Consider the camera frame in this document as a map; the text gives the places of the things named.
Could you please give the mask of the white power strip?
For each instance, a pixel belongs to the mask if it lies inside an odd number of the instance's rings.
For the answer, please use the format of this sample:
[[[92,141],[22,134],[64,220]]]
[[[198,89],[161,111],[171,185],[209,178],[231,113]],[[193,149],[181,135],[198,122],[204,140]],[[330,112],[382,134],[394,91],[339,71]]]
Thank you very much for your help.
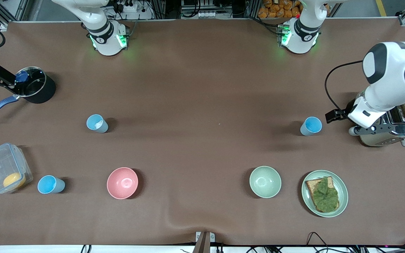
[[[114,0],[114,10],[117,13],[137,13],[142,9],[138,0]]]

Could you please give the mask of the aluminium frame rail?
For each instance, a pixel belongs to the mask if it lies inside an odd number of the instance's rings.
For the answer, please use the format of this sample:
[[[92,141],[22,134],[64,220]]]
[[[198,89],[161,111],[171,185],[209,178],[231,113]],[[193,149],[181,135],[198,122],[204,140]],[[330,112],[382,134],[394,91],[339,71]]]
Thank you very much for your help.
[[[11,21],[21,21],[32,0],[0,0],[0,26],[7,27]]]

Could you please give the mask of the brown table cover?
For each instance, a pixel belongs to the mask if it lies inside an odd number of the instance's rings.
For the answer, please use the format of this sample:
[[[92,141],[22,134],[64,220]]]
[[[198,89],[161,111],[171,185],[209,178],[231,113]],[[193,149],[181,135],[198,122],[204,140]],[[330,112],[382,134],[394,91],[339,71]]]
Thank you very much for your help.
[[[0,110],[0,145],[18,146],[33,180],[0,194],[0,245],[178,244],[199,231],[230,245],[298,245],[317,232],[330,245],[405,244],[405,148],[368,148],[347,120],[302,136],[310,116],[333,108],[324,90],[334,67],[376,43],[405,41],[397,19],[328,19],[309,53],[295,55],[251,20],[143,21],[128,50],[105,57],[79,23],[12,23],[0,48],[11,72],[36,66],[57,84],[43,104]],[[0,87],[0,100],[10,93]],[[87,128],[101,115],[106,133]],[[280,192],[257,197],[259,166]],[[135,193],[107,191],[117,168],[133,169]],[[313,171],[348,191],[338,216],[315,215],[301,187]],[[62,192],[41,194],[52,175]],[[316,210],[333,212],[332,178],[308,181]]]

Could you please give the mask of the bag of orange buns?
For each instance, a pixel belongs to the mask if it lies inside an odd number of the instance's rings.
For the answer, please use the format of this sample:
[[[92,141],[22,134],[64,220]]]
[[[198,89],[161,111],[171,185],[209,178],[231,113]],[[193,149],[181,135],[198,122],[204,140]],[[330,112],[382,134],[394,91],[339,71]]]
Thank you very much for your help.
[[[298,18],[304,5],[299,0],[262,0],[257,16],[266,18]]]

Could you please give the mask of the glass lid blue knob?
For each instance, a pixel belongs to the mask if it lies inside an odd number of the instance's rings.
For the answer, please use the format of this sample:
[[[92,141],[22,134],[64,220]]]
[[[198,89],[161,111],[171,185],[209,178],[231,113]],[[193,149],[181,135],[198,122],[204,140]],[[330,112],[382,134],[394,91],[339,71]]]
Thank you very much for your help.
[[[46,82],[46,74],[39,67],[25,67],[15,74],[12,91],[21,97],[38,93]]]

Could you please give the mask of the orange round food piece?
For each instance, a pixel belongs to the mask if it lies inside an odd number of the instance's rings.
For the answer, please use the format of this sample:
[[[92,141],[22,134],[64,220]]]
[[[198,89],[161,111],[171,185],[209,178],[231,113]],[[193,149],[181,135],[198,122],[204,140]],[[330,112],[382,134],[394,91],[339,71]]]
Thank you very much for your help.
[[[24,176],[24,174],[12,173],[4,179],[3,186],[5,188],[7,188],[7,187],[18,188],[18,187],[22,186],[25,182],[26,182],[26,177]]]

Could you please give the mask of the blue plastic cup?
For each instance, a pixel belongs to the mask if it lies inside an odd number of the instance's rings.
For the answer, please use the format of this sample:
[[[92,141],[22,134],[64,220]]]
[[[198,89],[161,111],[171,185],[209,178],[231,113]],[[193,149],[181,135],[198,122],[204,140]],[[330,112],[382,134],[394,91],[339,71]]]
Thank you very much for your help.
[[[108,131],[108,124],[104,118],[99,114],[93,114],[87,118],[86,126],[88,129],[97,133],[106,133]]]
[[[300,127],[300,133],[303,136],[311,136],[322,130],[322,122],[318,117],[308,117]]]
[[[41,194],[56,194],[60,193],[65,188],[65,182],[52,175],[42,177],[38,184],[37,189]]]

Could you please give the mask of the pale green plate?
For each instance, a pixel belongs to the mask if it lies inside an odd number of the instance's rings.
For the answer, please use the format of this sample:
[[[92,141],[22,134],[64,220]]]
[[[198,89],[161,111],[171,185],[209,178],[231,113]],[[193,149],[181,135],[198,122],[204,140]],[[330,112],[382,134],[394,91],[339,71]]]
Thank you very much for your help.
[[[323,213],[321,211],[316,210],[316,207],[312,201],[312,198],[310,196],[310,188],[307,186],[308,181],[313,181],[313,180],[319,180],[322,177],[330,177],[332,178],[332,185],[334,189],[336,189],[339,193],[339,204],[337,205],[338,207],[336,210],[333,212],[328,212],[328,213]],[[318,215],[320,217],[325,217],[325,218],[333,218],[338,215],[340,215],[347,207],[348,204],[348,191],[345,183],[343,180],[334,174],[333,172],[326,171],[326,170],[317,170],[310,172],[304,179],[304,183],[302,184],[301,187],[301,195],[302,195],[302,200],[306,204],[307,208],[309,208],[310,211],[312,211],[315,215]]]

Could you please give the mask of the pink bowl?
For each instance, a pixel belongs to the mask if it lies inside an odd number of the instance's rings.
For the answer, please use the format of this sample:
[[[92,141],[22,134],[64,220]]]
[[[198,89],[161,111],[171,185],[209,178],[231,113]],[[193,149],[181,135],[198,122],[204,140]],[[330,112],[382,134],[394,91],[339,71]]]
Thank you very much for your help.
[[[138,188],[139,179],[131,168],[117,168],[107,179],[107,191],[111,197],[124,200],[131,197]]]

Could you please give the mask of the beige chrome toaster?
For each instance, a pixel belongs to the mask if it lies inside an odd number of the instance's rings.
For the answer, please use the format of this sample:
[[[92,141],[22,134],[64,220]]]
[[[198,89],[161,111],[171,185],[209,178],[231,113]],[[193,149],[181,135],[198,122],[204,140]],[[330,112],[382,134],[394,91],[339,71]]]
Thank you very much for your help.
[[[405,147],[405,117],[400,106],[394,107],[382,115],[373,125],[389,124],[393,130],[387,133],[359,136],[362,144],[370,147],[383,147],[400,143]]]

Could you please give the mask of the pale green bowl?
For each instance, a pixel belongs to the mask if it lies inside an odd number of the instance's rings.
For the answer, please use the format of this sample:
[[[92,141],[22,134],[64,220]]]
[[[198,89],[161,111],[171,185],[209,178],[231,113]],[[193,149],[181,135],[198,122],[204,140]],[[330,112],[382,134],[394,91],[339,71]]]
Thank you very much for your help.
[[[269,199],[280,192],[282,179],[274,168],[259,166],[252,170],[249,176],[249,185],[257,197]]]

